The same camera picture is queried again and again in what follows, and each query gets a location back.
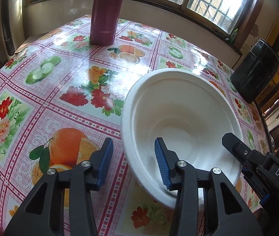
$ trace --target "silver screw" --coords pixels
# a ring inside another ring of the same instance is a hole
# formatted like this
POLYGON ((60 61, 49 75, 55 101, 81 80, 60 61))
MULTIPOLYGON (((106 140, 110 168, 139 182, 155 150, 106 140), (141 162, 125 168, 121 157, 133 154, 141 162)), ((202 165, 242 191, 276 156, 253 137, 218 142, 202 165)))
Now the silver screw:
POLYGON ((90 162, 88 160, 82 162, 82 166, 83 167, 89 167, 90 166, 90 162))
POLYGON ((180 161, 178 161, 178 166, 179 167, 185 167, 186 166, 186 162, 184 160, 180 160, 180 161))
POLYGON ((221 170, 219 168, 213 168, 213 172, 219 175, 221 173, 221 170))
POLYGON ((48 175, 53 175, 55 173, 55 169, 48 169, 48 175))

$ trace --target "bottle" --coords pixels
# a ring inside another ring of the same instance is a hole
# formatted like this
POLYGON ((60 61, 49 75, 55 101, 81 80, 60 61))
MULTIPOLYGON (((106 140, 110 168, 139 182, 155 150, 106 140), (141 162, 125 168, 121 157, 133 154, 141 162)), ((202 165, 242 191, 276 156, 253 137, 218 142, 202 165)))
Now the bottle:
POLYGON ((274 78, 278 68, 278 54, 260 39, 230 76, 230 80, 244 100, 252 103, 274 78))
POLYGON ((123 0, 93 0, 90 44, 108 46, 114 43, 116 26, 123 0))

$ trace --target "black cylindrical container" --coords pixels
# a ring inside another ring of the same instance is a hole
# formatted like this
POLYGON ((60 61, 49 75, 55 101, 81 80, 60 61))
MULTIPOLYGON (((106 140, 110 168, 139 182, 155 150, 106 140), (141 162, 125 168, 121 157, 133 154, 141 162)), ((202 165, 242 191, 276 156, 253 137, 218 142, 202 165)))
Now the black cylindrical container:
POLYGON ((260 39, 230 76, 230 80, 244 100, 252 103, 274 78, 278 68, 278 54, 260 39))

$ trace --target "bowl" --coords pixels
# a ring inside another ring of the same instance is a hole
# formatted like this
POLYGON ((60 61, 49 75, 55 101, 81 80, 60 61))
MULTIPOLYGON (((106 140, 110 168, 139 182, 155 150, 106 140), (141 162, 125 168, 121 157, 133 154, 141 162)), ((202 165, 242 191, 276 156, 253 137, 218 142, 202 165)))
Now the bowl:
MULTIPOLYGON (((222 146, 232 132, 243 141, 237 117, 212 84, 188 71, 166 68, 140 78, 124 102, 121 134, 128 164, 139 184, 158 202, 174 209, 176 191, 168 191, 159 172, 154 141, 197 169, 220 168, 233 185, 241 164, 222 146)), ((199 189, 199 203, 203 202, 199 189)))

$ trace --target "table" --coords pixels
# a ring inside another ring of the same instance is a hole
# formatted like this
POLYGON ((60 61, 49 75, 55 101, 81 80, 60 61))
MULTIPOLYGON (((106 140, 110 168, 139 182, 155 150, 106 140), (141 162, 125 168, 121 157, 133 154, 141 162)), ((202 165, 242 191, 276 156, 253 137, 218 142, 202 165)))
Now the table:
MULTIPOLYGON (((262 120, 257 107, 247 104, 232 85, 232 70, 206 51, 123 19, 113 45, 91 46, 90 23, 86 15, 46 34, 0 70, 0 227, 6 228, 49 167, 70 169, 111 137, 114 154, 106 184, 92 193, 99 235, 168 235, 173 211, 141 188, 123 154, 121 112, 132 85, 168 67, 202 76, 233 107, 244 142, 266 153, 262 120)), ((252 211, 259 208, 243 176, 236 188, 252 211)), ((69 235, 68 192, 65 210, 69 235)), ((202 223, 200 214, 199 235, 202 223)))

